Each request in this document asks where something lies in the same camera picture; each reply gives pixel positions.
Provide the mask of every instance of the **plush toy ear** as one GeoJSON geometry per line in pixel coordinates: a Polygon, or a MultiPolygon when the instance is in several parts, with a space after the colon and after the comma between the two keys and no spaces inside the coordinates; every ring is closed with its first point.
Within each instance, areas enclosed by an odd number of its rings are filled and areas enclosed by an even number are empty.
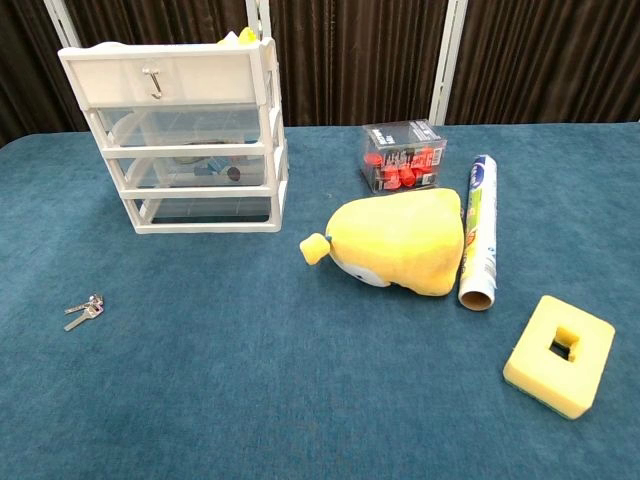
{"type": "Polygon", "coordinates": [[[331,244],[324,236],[314,233],[306,240],[300,242],[300,251],[309,265],[315,265],[331,251],[331,244]]]}

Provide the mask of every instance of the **square sponge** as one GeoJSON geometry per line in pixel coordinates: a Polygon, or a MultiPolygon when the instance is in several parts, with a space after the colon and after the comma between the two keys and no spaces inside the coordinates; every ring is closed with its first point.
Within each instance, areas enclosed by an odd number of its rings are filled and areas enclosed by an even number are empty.
{"type": "Polygon", "coordinates": [[[504,378],[576,419],[593,405],[614,334],[604,320],[545,295],[504,367],[504,378]]]}

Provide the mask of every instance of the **sponge hole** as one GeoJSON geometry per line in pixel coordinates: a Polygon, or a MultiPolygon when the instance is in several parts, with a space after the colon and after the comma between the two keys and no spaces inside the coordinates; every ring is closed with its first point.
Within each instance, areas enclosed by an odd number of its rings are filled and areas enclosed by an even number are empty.
{"type": "Polygon", "coordinates": [[[572,350],[576,343],[578,343],[578,340],[580,340],[580,338],[576,334],[571,333],[566,328],[558,327],[556,336],[549,346],[549,350],[567,362],[573,362],[575,355],[572,354],[572,350]]]}

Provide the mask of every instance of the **white plastic drawer organizer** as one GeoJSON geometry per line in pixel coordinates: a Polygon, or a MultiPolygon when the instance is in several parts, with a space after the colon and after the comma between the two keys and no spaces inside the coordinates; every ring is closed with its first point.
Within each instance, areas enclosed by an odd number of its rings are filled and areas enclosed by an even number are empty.
{"type": "Polygon", "coordinates": [[[136,232],[280,230],[288,164],[273,39],[58,55],[136,232]]]}

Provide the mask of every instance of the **white metal pole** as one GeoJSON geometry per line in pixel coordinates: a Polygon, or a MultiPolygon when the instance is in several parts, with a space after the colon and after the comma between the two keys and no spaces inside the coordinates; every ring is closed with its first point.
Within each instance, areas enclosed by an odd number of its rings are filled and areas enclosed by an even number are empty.
{"type": "Polygon", "coordinates": [[[260,23],[258,21],[258,5],[256,0],[245,0],[244,3],[247,7],[247,24],[249,25],[249,28],[253,30],[253,33],[255,33],[258,38],[261,38],[260,23]]]}
{"type": "Polygon", "coordinates": [[[262,26],[262,38],[271,37],[271,14],[269,13],[269,0],[257,0],[260,9],[260,25],[262,26]]]}
{"type": "Polygon", "coordinates": [[[76,28],[73,26],[64,0],[43,0],[62,47],[80,47],[76,28]]]}
{"type": "Polygon", "coordinates": [[[460,47],[466,13],[467,0],[449,0],[440,43],[436,80],[431,96],[429,122],[432,125],[444,125],[447,116],[449,95],[458,61],[458,48],[460,47]]]}

